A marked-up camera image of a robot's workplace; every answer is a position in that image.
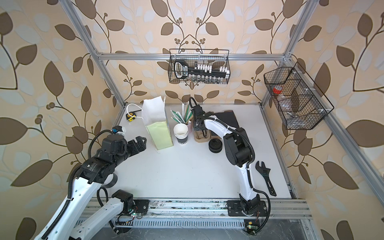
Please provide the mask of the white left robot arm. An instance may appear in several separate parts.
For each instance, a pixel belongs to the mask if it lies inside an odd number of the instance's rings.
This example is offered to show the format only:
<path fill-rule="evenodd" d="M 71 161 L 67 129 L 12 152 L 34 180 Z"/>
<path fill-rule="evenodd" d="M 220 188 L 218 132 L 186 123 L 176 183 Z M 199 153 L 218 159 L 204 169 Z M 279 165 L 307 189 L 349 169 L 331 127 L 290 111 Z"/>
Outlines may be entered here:
<path fill-rule="evenodd" d="M 100 209 L 83 223 L 77 225 L 86 206 L 93 196 L 116 183 L 115 169 L 127 158 L 137 155 L 147 148 L 147 139 L 138 136 L 127 141 L 124 128 L 116 126 L 108 130 L 102 146 L 94 156 L 76 167 L 69 176 L 68 194 L 49 223 L 36 236 L 37 240 L 90 240 L 105 225 L 110 225 L 117 233 L 119 230 L 112 220 L 118 215 L 135 217 L 146 213 L 149 201 L 139 207 L 133 194 L 118 190 L 106 197 Z"/>

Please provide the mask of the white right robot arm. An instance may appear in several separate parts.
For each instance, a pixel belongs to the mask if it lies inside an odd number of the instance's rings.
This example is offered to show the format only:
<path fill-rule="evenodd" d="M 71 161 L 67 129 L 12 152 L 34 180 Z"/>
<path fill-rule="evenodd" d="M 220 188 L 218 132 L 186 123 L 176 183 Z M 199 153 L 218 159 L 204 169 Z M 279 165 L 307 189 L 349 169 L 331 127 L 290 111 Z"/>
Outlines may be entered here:
<path fill-rule="evenodd" d="M 255 150 L 243 128 L 232 127 L 220 120 L 213 112 L 205 112 L 203 108 L 189 103 L 193 114 L 193 126 L 198 131 L 211 131 L 224 141 L 224 149 L 229 162 L 238 167 L 240 179 L 240 206 L 242 214 L 253 216 L 258 213 L 262 201 L 260 194 L 267 199 L 268 208 L 265 220 L 259 226 L 247 226 L 249 235 L 257 235 L 266 225 L 271 213 L 271 200 L 267 193 L 254 188 L 250 166 L 254 162 Z"/>

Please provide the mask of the stack of black cup lids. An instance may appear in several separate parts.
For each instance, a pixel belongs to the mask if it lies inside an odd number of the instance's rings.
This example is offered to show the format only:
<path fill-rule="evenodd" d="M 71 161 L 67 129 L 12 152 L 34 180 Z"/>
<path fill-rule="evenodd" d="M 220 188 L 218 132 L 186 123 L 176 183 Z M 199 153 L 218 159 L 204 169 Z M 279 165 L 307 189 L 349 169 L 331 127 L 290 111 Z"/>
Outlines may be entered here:
<path fill-rule="evenodd" d="M 211 139 L 209 141 L 209 150 L 214 153 L 218 154 L 223 149 L 223 143 L 220 139 Z"/>

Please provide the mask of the brown cardboard cup carrier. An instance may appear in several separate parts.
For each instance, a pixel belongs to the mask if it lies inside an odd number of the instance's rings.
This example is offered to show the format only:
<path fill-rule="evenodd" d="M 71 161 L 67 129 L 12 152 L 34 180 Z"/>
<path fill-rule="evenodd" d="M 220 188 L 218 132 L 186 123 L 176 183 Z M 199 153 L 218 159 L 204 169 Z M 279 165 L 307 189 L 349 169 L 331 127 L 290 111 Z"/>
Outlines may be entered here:
<path fill-rule="evenodd" d="M 198 143 L 209 142 L 211 140 L 211 132 L 205 127 L 204 122 L 197 122 L 193 118 L 194 139 Z"/>

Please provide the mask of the painted paper gift bag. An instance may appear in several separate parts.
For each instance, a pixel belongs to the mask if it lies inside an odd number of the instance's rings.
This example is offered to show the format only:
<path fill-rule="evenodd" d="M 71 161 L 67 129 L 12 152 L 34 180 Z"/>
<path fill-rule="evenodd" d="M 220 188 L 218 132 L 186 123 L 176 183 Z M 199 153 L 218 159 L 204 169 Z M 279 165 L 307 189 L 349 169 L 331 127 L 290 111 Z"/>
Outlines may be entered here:
<path fill-rule="evenodd" d="M 165 112 L 165 101 L 161 96 L 144 100 L 142 118 L 157 150 L 169 148 L 174 145 Z"/>

